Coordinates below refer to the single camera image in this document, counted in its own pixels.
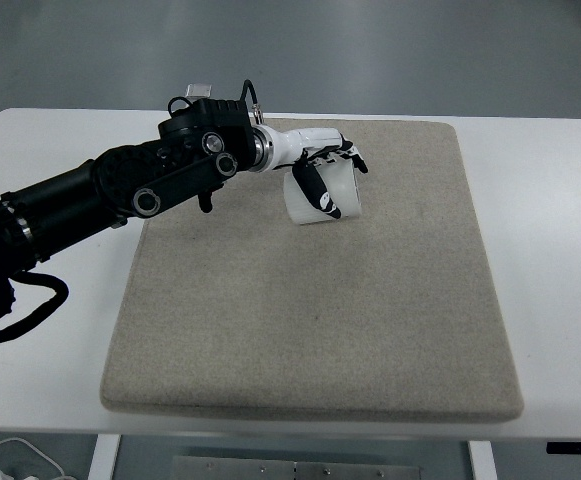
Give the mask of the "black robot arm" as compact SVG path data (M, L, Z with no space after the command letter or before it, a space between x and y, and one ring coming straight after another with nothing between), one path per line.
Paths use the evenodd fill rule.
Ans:
M181 97L159 137L102 153L79 167L0 196L0 343L39 326L68 298L66 283L34 267L52 255L128 219L151 218L191 198L211 196L254 166L254 86L236 100Z

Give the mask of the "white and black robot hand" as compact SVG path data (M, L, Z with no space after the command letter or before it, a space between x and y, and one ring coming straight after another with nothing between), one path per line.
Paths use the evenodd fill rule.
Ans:
M279 132L267 125L254 127L256 173L286 168L292 172L309 202L323 210L328 196L316 167L339 160L351 160L354 173L368 172L352 141L334 128L302 128Z

